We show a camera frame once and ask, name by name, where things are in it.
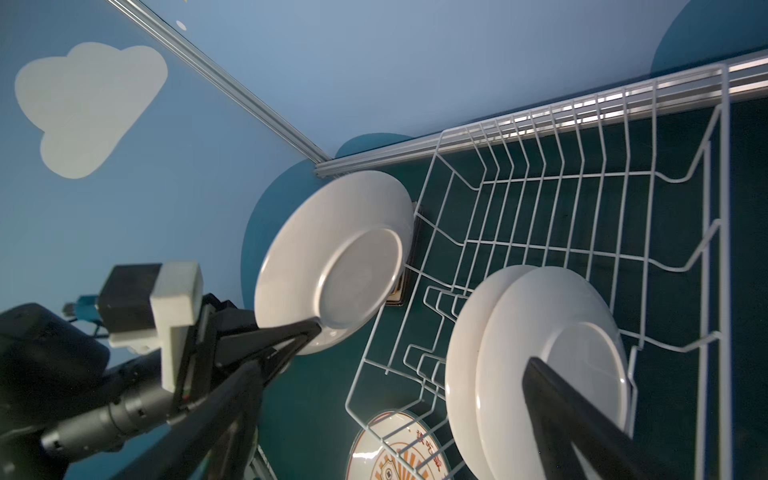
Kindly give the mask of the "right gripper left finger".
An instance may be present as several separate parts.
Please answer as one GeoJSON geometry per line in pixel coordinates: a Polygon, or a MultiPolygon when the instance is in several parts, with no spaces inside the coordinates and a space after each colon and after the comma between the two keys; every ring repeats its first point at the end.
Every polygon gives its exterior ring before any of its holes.
{"type": "Polygon", "coordinates": [[[116,479],[242,479],[254,449],[264,391],[250,361],[116,479]]]}

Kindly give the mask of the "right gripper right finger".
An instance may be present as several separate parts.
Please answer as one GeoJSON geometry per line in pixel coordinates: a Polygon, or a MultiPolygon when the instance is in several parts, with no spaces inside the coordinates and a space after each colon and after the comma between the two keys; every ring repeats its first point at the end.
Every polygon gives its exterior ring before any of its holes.
{"type": "Polygon", "coordinates": [[[538,357],[524,370],[522,389],[547,479],[584,479],[580,452],[603,479],[677,479],[538,357]]]}

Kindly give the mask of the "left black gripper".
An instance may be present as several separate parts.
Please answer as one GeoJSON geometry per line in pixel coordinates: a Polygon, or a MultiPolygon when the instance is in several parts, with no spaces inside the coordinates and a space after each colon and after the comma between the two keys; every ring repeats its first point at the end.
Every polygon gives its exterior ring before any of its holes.
{"type": "Polygon", "coordinates": [[[322,331],[316,318],[279,327],[256,325],[252,310],[240,309],[212,293],[202,297],[197,323],[185,340],[179,375],[182,385],[173,394],[173,413],[188,414],[223,382],[221,366],[278,354],[290,361],[322,331]]]}

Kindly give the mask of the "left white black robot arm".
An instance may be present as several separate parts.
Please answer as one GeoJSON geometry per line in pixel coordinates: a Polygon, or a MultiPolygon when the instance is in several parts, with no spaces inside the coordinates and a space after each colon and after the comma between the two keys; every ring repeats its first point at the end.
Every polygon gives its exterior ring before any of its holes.
{"type": "Polygon", "coordinates": [[[118,366],[98,339],[28,303],[1,316],[1,475],[61,479],[69,467],[161,425],[169,432],[122,479],[243,479],[257,447],[266,387],[319,333],[316,319],[258,326],[206,296],[181,334],[173,390],[162,355],[118,366]]]}

